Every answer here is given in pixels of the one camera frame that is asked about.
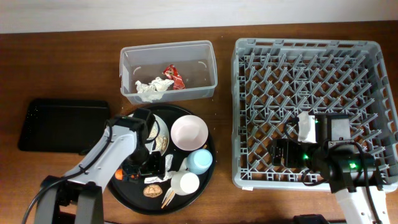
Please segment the light blue cup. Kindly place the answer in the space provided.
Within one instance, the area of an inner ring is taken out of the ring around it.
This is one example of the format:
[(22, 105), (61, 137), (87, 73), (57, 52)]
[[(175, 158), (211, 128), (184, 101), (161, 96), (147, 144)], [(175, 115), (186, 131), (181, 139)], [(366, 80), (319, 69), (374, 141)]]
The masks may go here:
[(206, 149), (198, 149), (190, 153), (187, 157), (187, 170), (196, 174), (204, 174), (211, 166), (213, 156), (211, 152)]

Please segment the white tissue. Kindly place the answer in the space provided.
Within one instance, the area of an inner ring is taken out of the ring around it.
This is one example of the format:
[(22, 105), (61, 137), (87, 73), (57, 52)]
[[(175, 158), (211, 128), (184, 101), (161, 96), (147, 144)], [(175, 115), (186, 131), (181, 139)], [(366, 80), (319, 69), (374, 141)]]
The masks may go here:
[(161, 182), (165, 182), (166, 180), (171, 179), (173, 177), (173, 175), (176, 173), (176, 171), (170, 171), (173, 158), (174, 158), (174, 156), (172, 154), (166, 155), (166, 157), (165, 157), (165, 174), (163, 177), (146, 177), (144, 179), (144, 183), (145, 184), (161, 183)]
[(173, 84), (173, 80), (163, 80), (160, 77), (156, 77), (148, 84), (141, 83), (140, 81), (135, 82), (136, 90), (140, 95), (141, 100), (148, 103), (161, 100), (164, 92), (167, 91)]

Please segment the red snack wrapper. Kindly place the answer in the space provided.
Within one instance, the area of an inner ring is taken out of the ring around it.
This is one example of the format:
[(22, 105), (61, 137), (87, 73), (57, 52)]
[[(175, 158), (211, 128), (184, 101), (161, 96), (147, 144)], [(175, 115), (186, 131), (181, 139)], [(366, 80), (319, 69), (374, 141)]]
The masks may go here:
[(185, 84), (183, 82), (182, 76), (179, 74), (178, 70), (174, 66), (174, 64), (169, 65), (166, 69), (162, 72), (168, 79), (174, 81), (174, 90), (182, 90), (185, 89)]

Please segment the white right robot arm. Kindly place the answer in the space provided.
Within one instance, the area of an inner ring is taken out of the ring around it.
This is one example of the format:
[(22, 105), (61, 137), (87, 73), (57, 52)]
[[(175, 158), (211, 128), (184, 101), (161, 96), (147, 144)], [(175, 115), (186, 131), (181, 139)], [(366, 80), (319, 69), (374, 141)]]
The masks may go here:
[(311, 172), (320, 174), (347, 223), (389, 223), (381, 171), (374, 156), (352, 139), (348, 115), (304, 111), (284, 128), (290, 124), (298, 126), (298, 137), (271, 141), (272, 165), (303, 169), (302, 182)]

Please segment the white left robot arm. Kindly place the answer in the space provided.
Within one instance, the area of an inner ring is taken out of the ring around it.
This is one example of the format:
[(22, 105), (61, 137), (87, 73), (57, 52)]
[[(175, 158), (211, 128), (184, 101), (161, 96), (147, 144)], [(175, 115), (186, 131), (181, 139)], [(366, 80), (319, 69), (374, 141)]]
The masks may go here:
[(169, 131), (147, 108), (107, 120), (103, 136), (79, 164), (62, 177), (48, 176), (42, 182), (22, 221), (34, 210), (35, 223), (104, 223), (103, 192), (117, 171), (123, 181), (164, 177), (165, 160), (153, 151), (153, 129), (157, 135)]

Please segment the grey dishwasher rack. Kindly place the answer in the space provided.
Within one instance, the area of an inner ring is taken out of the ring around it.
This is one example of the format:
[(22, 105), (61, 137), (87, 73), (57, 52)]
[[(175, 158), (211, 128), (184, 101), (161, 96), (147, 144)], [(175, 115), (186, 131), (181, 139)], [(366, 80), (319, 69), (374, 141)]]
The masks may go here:
[(240, 189), (327, 191), (318, 174), (274, 166), (267, 145), (303, 111), (344, 113), (351, 137), (397, 189), (397, 110), (380, 45), (373, 41), (249, 39), (231, 58), (232, 181)]

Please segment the grey plate with food scraps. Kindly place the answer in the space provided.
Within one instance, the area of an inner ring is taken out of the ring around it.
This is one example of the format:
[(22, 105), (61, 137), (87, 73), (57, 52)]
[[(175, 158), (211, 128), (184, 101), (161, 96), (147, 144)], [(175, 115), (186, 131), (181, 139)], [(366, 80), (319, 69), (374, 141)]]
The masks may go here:
[(150, 122), (153, 121), (152, 127), (149, 130), (148, 126), (139, 128), (137, 133), (137, 140), (135, 143), (135, 150), (130, 157), (137, 154), (143, 146), (149, 154), (159, 152), (163, 156), (169, 146), (170, 134), (165, 121), (156, 114), (150, 114)]

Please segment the orange carrot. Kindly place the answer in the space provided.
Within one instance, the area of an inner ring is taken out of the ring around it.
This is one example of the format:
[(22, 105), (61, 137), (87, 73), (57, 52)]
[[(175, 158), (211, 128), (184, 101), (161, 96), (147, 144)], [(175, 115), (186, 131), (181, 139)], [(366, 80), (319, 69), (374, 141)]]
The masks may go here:
[(118, 169), (114, 173), (114, 177), (117, 180), (121, 180), (121, 181), (125, 181), (125, 182), (132, 182), (133, 180), (136, 180), (138, 178), (138, 175), (137, 174), (127, 174), (122, 169)]

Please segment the walnut shell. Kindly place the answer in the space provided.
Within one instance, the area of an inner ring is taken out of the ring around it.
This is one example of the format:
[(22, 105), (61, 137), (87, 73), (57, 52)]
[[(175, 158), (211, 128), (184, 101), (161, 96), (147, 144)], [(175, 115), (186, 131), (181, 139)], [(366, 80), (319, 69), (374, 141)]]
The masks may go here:
[(143, 190), (143, 194), (145, 197), (156, 198), (162, 195), (162, 188), (157, 184), (150, 184), (146, 186)]

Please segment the white plastic fork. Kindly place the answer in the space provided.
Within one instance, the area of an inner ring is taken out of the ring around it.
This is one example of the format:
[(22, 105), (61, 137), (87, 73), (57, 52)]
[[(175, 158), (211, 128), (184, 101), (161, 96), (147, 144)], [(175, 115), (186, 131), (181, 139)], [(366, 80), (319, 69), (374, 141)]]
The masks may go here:
[(166, 194), (165, 194), (164, 199), (163, 199), (163, 201), (162, 201), (162, 208), (164, 208), (165, 206), (167, 206), (167, 205), (172, 201), (172, 199), (174, 198), (174, 196), (175, 196), (175, 192), (174, 192), (174, 190), (170, 187), (170, 188), (168, 189), (168, 191), (166, 191)]

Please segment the wooden chopstick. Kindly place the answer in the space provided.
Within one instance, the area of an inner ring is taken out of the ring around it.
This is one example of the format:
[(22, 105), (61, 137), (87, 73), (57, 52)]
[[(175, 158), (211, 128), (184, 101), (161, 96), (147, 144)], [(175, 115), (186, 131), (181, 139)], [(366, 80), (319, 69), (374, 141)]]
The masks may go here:
[(200, 186), (199, 175), (204, 174), (211, 166), (213, 156), (204, 148), (191, 152), (183, 161), (178, 172), (170, 181), (170, 188), (162, 201), (161, 209), (166, 207), (176, 195), (185, 196), (196, 192)]

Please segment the round black serving tray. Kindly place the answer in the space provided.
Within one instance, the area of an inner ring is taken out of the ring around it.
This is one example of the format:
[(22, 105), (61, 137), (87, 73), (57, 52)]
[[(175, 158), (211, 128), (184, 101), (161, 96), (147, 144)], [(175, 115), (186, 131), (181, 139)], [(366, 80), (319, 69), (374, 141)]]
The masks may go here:
[[(154, 104), (145, 106), (145, 109), (151, 110), (153, 114), (165, 121), (168, 129), (172, 127), (173, 123), (179, 117), (193, 114), (191, 111), (185, 108), (171, 104)], [(216, 150), (213, 138), (208, 136), (205, 144), (207, 145), (206, 149), (210, 151), (213, 157), (213, 161), (209, 169), (205, 173), (198, 176), (200, 181), (198, 190), (189, 195), (175, 195), (170, 203), (164, 208), (162, 208), (161, 205), (166, 191), (168, 191), (170, 188), (169, 180), (159, 184), (163, 193), (156, 198), (144, 196), (144, 188), (147, 185), (142, 179), (135, 180), (134, 182), (123, 182), (121, 180), (112, 178), (109, 181), (108, 189), (118, 202), (137, 213), (145, 215), (165, 215), (179, 211), (190, 205), (201, 195), (201, 193), (206, 189), (206, 186), (208, 185), (215, 169)]]

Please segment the pink bowl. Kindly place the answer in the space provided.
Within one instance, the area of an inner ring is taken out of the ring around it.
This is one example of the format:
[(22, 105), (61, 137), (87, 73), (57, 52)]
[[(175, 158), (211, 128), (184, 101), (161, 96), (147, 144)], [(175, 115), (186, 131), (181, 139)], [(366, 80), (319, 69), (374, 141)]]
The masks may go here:
[(173, 123), (170, 137), (179, 149), (194, 151), (206, 143), (208, 139), (208, 127), (204, 120), (198, 116), (181, 116)]

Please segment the black rectangular tray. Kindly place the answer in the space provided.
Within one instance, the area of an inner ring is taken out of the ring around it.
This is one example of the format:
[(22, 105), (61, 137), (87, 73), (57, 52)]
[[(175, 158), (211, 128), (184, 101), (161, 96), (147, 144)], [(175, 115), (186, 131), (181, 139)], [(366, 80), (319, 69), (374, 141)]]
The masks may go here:
[(34, 99), (27, 109), (18, 148), (86, 154), (102, 137), (110, 116), (106, 101)]

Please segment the clear plastic bin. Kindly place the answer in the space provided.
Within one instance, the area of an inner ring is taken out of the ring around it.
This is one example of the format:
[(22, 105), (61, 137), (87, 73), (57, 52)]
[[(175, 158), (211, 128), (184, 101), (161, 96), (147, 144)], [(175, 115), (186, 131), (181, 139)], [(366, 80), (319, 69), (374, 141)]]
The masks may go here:
[[(166, 80), (164, 70), (173, 65), (185, 88), (138, 92), (137, 86), (150, 85), (156, 78)], [(119, 63), (121, 94), (130, 103), (165, 103), (211, 98), (218, 84), (213, 45), (209, 40), (139, 45), (121, 50)]]

